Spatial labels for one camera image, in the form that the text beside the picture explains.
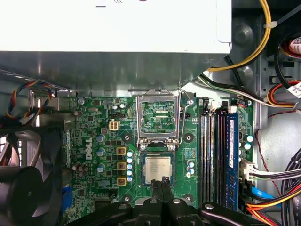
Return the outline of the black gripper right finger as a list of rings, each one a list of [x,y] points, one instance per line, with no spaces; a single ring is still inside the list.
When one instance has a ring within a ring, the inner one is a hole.
[[[175,198],[170,187],[170,179],[162,178],[163,188],[168,193],[163,195],[166,210],[172,226],[266,226],[258,219],[234,211],[225,206],[205,202],[199,208],[189,205],[183,198]]]

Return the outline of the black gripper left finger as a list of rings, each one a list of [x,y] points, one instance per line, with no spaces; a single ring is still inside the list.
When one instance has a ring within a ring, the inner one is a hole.
[[[142,199],[132,207],[126,202],[115,202],[95,210],[69,226],[159,226],[162,223],[162,182],[152,180],[152,197]]]

